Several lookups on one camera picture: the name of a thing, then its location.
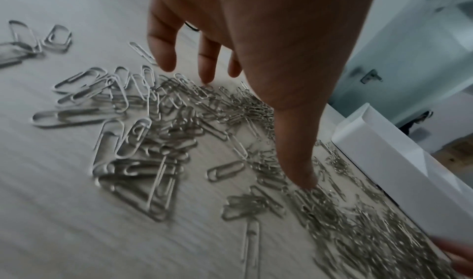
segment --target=white tray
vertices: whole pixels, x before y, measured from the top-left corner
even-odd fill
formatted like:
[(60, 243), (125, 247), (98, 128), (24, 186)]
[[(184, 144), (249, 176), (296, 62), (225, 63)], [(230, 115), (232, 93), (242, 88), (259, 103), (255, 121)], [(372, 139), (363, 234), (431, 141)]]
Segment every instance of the white tray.
[(428, 235), (473, 244), (473, 190), (370, 104), (332, 142)]

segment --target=finger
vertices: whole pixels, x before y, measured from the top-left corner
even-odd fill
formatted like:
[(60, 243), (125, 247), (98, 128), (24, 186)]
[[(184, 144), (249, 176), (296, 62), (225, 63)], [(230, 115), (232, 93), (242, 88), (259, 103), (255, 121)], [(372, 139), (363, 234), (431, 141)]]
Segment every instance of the finger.
[(318, 118), (315, 104), (274, 110), (274, 132), (276, 152), (281, 168), (291, 181), (301, 188), (317, 185), (312, 166)]
[(197, 64), (199, 66), (199, 76), (204, 84), (210, 83), (215, 77), (215, 68), (217, 67), (218, 54), (221, 47), (221, 44), (201, 34)]
[(458, 255), (473, 262), (473, 246), (468, 246), (437, 237), (433, 237), (431, 240), (441, 250)]
[(454, 259), (452, 260), (452, 268), (460, 274), (473, 277), (473, 263), (469, 261)]
[(158, 66), (164, 71), (176, 68), (177, 32), (184, 24), (163, 0), (151, 0), (148, 14), (148, 44)]
[(235, 51), (232, 52), (230, 57), (230, 61), (228, 62), (228, 75), (231, 77), (237, 77), (240, 75), (243, 68), (238, 61), (237, 53)]

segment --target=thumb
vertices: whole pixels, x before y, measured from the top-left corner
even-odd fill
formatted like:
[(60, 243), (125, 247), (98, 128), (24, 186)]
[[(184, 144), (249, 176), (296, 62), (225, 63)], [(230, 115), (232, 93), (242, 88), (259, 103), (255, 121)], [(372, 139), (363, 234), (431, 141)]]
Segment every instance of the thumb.
[(321, 114), (320, 106), (315, 102), (274, 110), (279, 163), (289, 179), (301, 188), (310, 189), (317, 185), (312, 166), (312, 149), (317, 139)]

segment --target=table surface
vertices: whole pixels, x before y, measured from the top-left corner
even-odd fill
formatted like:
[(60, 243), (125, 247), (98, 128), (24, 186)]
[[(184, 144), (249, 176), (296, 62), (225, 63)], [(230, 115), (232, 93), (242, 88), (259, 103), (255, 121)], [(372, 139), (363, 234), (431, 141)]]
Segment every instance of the table surface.
[[(39, 36), (54, 24), (73, 32), (66, 54), (0, 70), (0, 278), (240, 278), (244, 221), (224, 222), (229, 195), (254, 184), (254, 174), (210, 184), (207, 169), (235, 160), (228, 145), (199, 139), (178, 185), (173, 214), (154, 223), (94, 186), (88, 175), (99, 126), (42, 130), (29, 124), (53, 109), (51, 86), (92, 66), (139, 72), (146, 62), (127, 44), (146, 46), (148, 0), (0, 0), (1, 41), (7, 21), (26, 22)], [(177, 40), (176, 71), (197, 79), (199, 34), (184, 27)], [(223, 49), (215, 85), (237, 85), (226, 74)], [(343, 120), (327, 106), (319, 138), (325, 142)], [(327, 156), (315, 150), (319, 158)], [(334, 176), (348, 198), (354, 186)], [(313, 244), (289, 214), (259, 217), (261, 278), (326, 278), (312, 261)]]

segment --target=human hand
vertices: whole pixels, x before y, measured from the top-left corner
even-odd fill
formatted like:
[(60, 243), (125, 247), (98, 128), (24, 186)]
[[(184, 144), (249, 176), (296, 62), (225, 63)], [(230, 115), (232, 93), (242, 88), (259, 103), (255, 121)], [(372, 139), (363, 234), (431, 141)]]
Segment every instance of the human hand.
[(276, 152), (286, 175), (317, 184), (311, 156), (325, 104), (372, 0), (151, 0), (148, 43), (164, 71), (176, 66), (177, 32), (201, 30), (199, 76), (215, 76), (221, 45), (233, 50), (228, 74), (242, 69), (274, 108)]
[(442, 238), (431, 238), (440, 250), (454, 254), (452, 268), (468, 277), (473, 277), (473, 246), (460, 244)]

